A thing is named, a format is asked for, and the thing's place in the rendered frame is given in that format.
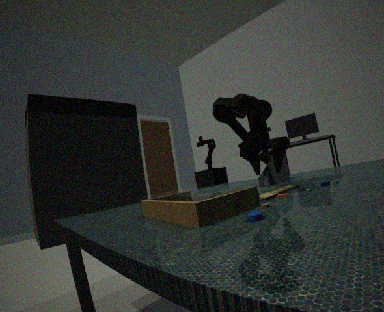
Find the tan strip with green stripes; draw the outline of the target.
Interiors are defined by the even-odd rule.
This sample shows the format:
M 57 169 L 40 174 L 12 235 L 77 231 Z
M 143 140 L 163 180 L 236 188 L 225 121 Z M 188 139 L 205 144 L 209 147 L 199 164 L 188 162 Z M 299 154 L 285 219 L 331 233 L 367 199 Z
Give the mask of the tan strip with green stripes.
M 277 190 L 273 190 L 271 192 L 267 192 L 265 194 L 261 194 L 261 195 L 259 195 L 259 198 L 260 198 L 259 202 L 263 201 L 264 198 L 272 196 L 273 194 L 282 194 L 283 192 L 292 190 L 292 189 L 297 188 L 297 187 L 300 187 L 300 185 L 290 185 L 290 186 L 286 186 L 286 187 L 283 187 L 283 188 L 279 188 Z

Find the tan open wooden box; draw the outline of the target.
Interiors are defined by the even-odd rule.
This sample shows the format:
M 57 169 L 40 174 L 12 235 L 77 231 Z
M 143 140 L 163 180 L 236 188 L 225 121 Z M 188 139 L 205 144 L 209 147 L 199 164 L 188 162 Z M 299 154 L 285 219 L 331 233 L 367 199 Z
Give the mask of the tan open wooden box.
M 143 216 L 203 228 L 260 206 L 256 182 L 141 196 Z

